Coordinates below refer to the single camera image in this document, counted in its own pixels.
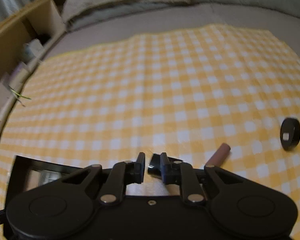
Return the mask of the black power plug adapter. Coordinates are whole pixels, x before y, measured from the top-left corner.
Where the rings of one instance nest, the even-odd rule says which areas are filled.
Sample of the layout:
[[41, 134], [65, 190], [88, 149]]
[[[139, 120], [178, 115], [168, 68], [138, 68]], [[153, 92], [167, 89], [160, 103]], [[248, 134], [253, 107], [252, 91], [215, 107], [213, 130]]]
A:
[[[168, 157], [169, 161], [173, 164], [179, 164], [183, 161], [180, 159]], [[149, 165], [148, 165], [148, 174], [154, 178], [161, 179], [161, 169], [160, 169], [160, 155], [157, 153], [153, 153]]]

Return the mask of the grey plastic housing part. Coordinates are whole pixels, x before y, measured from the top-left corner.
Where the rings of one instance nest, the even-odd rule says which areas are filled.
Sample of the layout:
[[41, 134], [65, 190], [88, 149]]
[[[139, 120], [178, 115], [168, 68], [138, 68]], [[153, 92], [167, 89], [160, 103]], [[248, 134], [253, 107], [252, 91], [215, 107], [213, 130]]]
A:
[[42, 170], [40, 172], [40, 178], [39, 178], [38, 186], [42, 186], [42, 185], [45, 185], [47, 183], [53, 182], [55, 180], [58, 180], [61, 177], [62, 177], [62, 174], [60, 172]]

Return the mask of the black cardboard box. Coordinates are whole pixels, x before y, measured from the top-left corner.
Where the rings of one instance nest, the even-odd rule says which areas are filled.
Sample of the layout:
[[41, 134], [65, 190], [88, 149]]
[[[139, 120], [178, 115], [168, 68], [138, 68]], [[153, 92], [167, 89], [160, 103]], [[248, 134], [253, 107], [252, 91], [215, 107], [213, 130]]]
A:
[[[62, 177], [38, 186], [42, 170]], [[5, 200], [4, 237], [78, 239], [93, 213], [87, 188], [94, 171], [17, 156]]]

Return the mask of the yellow checkered mat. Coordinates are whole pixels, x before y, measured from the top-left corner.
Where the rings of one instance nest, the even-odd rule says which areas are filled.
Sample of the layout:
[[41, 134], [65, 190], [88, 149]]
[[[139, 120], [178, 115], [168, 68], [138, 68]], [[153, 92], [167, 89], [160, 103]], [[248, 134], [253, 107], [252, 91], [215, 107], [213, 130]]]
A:
[[16, 156], [108, 168], [165, 152], [202, 168], [227, 143], [224, 168], [290, 196], [298, 207], [300, 58], [267, 30], [210, 24], [135, 35], [45, 60], [0, 138], [0, 210]]

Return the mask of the black round puck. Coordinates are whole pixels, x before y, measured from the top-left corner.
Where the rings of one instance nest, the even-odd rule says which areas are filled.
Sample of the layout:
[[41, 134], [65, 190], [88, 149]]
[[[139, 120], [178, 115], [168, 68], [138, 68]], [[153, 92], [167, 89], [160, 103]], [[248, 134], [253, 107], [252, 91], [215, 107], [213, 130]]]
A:
[[296, 118], [285, 118], [280, 128], [280, 142], [285, 151], [292, 151], [300, 142], [300, 121]]

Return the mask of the tissue box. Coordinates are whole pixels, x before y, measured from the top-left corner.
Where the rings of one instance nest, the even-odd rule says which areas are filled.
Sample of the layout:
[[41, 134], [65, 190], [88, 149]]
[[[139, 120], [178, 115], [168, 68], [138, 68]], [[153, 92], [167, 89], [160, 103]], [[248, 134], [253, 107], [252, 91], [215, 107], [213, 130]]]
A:
[[23, 44], [20, 59], [24, 63], [28, 63], [33, 58], [37, 57], [43, 49], [44, 49], [43, 45], [36, 38], [29, 43]]

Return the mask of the wooden shelf unit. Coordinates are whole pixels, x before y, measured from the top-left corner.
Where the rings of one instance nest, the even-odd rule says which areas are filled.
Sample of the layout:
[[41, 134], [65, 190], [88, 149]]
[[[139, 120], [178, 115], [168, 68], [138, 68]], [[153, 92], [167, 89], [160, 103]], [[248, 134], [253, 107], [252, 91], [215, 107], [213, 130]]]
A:
[[[0, 122], [8, 101], [39, 60], [65, 33], [61, 14], [65, 0], [34, 0], [0, 23]], [[23, 44], [38, 39], [44, 49], [30, 62], [21, 61]]]

